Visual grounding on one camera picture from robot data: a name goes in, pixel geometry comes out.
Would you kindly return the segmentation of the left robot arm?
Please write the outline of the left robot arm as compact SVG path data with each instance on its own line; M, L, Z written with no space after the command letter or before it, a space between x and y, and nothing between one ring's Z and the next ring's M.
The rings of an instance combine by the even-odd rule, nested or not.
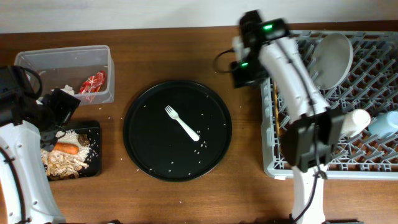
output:
M41 161L68 123L79 99L59 88L35 90L39 75L21 66L1 67L1 188L8 223L65 223Z

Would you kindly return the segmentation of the grey round plate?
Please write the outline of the grey round plate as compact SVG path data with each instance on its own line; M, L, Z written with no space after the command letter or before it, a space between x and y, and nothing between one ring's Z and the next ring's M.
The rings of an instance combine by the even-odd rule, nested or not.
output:
M329 90L348 76L353 63L353 46L343 34L329 34L315 47L309 74L316 87Z

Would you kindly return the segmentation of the white cup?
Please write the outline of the white cup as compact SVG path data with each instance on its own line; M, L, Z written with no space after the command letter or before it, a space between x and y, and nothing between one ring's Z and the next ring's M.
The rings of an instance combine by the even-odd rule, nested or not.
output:
M345 114L341 134L352 138L363 131L371 122L371 116L366 110L355 109Z

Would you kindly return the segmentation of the white tissue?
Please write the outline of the white tissue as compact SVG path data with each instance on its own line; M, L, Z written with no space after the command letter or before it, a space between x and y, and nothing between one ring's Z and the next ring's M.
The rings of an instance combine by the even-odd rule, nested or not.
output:
M73 90L73 88L71 86L65 85L64 88L62 88L62 91L64 91L65 93L68 93L69 95L74 95L75 91Z

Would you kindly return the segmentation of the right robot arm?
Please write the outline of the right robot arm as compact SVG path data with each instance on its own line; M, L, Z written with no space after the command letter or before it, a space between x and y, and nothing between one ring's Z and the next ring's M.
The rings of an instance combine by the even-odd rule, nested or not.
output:
M258 11L246 12L239 20L232 51L236 54L230 64L234 86L271 78L287 107L290 126L280 139L280 149L294 173L290 221L325 223L323 184L343 127L342 112L332 109L313 84L283 19L263 21Z

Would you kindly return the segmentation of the orange carrot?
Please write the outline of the orange carrot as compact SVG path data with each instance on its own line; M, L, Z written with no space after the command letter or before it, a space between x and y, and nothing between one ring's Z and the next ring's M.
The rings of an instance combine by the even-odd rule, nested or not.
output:
M64 152L67 154L76 155L79 152L79 147L74 144L56 143L53 148L55 151Z

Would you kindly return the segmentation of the brown food lump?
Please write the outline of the brown food lump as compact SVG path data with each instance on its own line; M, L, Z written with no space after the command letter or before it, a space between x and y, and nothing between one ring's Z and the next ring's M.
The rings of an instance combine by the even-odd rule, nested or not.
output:
M79 134L78 142L83 147L88 147L90 145L90 140L86 134Z

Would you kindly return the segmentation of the pile of rice and shells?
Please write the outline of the pile of rice and shells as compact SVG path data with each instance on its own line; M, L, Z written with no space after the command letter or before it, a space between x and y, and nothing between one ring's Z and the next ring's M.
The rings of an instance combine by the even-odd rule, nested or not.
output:
M76 155L67 154L60 151L47 152L41 149L41 158L44 165L46 176L50 180L76 179L80 174L89 168L88 155L91 151L91 143L88 147L83 147L78 142L78 133L74 130L66 131L64 137L57 143L74 144L79 147Z

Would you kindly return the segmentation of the white plastic fork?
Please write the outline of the white plastic fork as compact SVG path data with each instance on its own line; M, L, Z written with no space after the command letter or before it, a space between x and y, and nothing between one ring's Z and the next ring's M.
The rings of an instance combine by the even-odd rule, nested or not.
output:
M195 142L199 141L199 135L190 127L188 126L182 119L180 119L178 113L169 105L165 107L167 114L176 122L181 125L181 127L185 130L185 132L191 137L191 139Z

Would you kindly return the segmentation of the wooden chopstick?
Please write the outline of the wooden chopstick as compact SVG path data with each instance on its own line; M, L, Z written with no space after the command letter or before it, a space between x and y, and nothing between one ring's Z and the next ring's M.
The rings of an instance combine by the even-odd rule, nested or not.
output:
M276 133L277 137L280 136L280 129L279 129L279 110L278 110L278 99L277 99L277 86L276 82L273 81L273 91L274 91L274 108L275 108L275 125L276 125Z

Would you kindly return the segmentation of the light blue cup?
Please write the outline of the light blue cup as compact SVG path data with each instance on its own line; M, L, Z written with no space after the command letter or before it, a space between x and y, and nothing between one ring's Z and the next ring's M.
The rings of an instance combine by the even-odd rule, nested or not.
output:
M379 139L388 138L395 134L398 130L397 115L397 111L379 114L375 122L368 127L370 134L377 135Z

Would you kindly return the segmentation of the red snack wrapper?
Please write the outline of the red snack wrapper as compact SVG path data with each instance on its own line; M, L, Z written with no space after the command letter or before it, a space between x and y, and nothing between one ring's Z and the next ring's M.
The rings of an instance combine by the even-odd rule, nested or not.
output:
M105 90L106 88L106 72L101 70L97 72L95 75L90 76L87 80L85 80L79 89L79 94L89 94L89 93L99 93L100 91Z

